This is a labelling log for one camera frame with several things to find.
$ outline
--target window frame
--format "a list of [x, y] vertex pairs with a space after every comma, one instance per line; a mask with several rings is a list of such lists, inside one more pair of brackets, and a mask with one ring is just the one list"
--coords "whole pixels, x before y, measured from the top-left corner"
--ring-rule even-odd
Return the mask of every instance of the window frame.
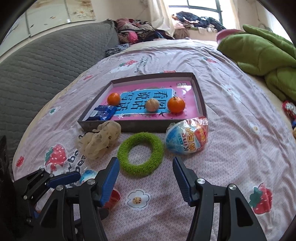
[[219, 14], [219, 22], [221, 25], [223, 25], [223, 20], [222, 20], [222, 11], [221, 11], [221, 6], [219, 3], [219, 0], [215, 0], [216, 2], [216, 9], [214, 8], [208, 8], [208, 7], [198, 7], [198, 6], [191, 6], [189, 5], [189, 1], [187, 0], [187, 5], [169, 5], [169, 7], [178, 7], [178, 8], [192, 8], [192, 9], [200, 9], [200, 10], [207, 10], [207, 11], [212, 11], [212, 12], [217, 12]]

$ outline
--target window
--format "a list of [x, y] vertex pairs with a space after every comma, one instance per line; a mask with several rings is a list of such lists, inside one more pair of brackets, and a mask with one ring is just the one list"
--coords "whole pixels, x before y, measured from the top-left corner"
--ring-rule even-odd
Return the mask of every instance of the window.
[[212, 17], [223, 24], [219, 0], [168, 0], [168, 3], [170, 14], [190, 12], [199, 17]]

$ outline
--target green plush toy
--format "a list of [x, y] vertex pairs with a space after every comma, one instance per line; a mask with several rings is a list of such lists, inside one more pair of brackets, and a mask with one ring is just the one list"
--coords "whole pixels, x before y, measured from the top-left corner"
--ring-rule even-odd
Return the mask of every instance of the green plush toy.
[[[148, 161], [141, 165], [133, 165], [128, 160], [129, 151], [140, 143], [149, 143], [152, 146], [152, 153]], [[163, 143], [159, 137], [148, 132], [140, 132], [130, 136], [120, 146], [117, 158], [120, 167], [128, 174], [137, 177], [150, 175], [159, 167], [162, 162], [164, 153]]]

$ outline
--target crumpled beige mesh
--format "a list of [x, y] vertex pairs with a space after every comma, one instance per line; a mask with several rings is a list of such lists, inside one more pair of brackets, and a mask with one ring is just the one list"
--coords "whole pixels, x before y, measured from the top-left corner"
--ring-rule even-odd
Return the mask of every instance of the crumpled beige mesh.
[[114, 146], [121, 134], [121, 126], [115, 121], [106, 121], [92, 132], [87, 132], [82, 138], [76, 140], [78, 151], [94, 160], [102, 157], [108, 147]]

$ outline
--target tangerine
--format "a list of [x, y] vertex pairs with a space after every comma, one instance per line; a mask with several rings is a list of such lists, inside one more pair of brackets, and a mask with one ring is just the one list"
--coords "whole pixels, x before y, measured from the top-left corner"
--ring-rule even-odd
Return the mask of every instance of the tangerine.
[[120, 101], [121, 101], [121, 98], [120, 98], [120, 94], [118, 93], [112, 93], [107, 98], [108, 105], [116, 106], [116, 105], [119, 105]]
[[168, 109], [172, 113], [180, 113], [185, 109], [185, 101], [180, 97], [172, 97], [168, 101]]

